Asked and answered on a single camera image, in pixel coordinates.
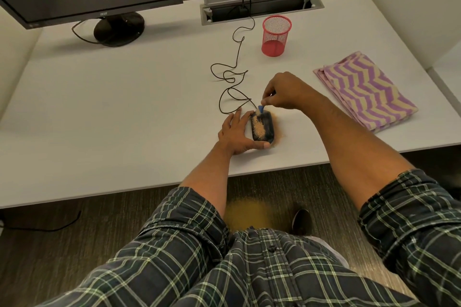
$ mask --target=red mesh pen holder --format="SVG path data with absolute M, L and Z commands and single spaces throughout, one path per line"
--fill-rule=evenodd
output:
M 284 53 L 291 21 L 288 17 L 269 16 L 262 23 L 262 52 L 266 56 L 277 57 Z

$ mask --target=person's right hand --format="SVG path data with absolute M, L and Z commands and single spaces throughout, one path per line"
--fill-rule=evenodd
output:
M 308 104 L 311 97 L 321 95 L 289 71 L 277 73 L 267 84 L 261 105 L 286 109 L 299 109 Z

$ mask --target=person's left hand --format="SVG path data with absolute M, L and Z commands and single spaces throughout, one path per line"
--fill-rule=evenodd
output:
M 246 112 L 242 118 L 240 114 L 242 109 L 229 114 L 223 123 L 223 127 L 218 132 L 219 142 L 229 153 L 237 155 L 246 152 L 249 149 L 266 149 L 270 148 L 269 142 L 253 141 L 245 137 L 245 127 L 247 126 L 250 115 L 255 111 Z

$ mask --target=folded towel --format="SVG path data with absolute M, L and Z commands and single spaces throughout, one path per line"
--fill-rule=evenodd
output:
M 314 73 L 350 116 L 377 132 L 408 119 L 418 108 L 360 51 Z

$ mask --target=hand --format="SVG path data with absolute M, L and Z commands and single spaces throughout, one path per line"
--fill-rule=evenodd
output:
M 242 109 L 228 115 L 223 123 L 223 128 L 218 132 L 220 146 L 226 149 L 231 155 L 237 155 L 246 152 L 249 149 L 270 148 L 271 144 L 263 141 L 253 141 L 245 137 L 245 127 L 247 126 L 250 115 L 255 111 L 246 112 L 240 118 Z
M 318 96 L 322 94 L 286 71 L 277 73 L 267 84 L 261 105 L 302 110 L 303 106 L 309 104 L 311 98 Z

